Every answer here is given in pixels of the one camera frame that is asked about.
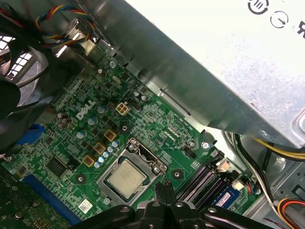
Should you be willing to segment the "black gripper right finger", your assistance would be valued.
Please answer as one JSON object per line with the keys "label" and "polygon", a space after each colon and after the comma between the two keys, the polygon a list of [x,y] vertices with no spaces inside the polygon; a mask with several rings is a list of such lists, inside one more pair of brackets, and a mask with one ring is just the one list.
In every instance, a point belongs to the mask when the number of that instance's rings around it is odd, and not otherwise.
{"label": "black gripper right finger", "polygon": [[166,184],[166,205],[175,229],[269,229],[270,227],[222,207],[207,205],[201,212],[191,202],[178,201]]}

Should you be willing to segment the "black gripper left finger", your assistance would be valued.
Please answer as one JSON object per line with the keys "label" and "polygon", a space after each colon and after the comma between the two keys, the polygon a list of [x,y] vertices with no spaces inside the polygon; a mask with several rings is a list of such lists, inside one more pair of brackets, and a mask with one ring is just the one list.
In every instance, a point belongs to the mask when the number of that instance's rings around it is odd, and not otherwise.
{"label": "black gripper left finger", "polygon": [[117,205],[80,223],[71,229],[162,229],[166,213],[166,189],[169,182],[158,182],[153,201],[139,203],[137,209]]}

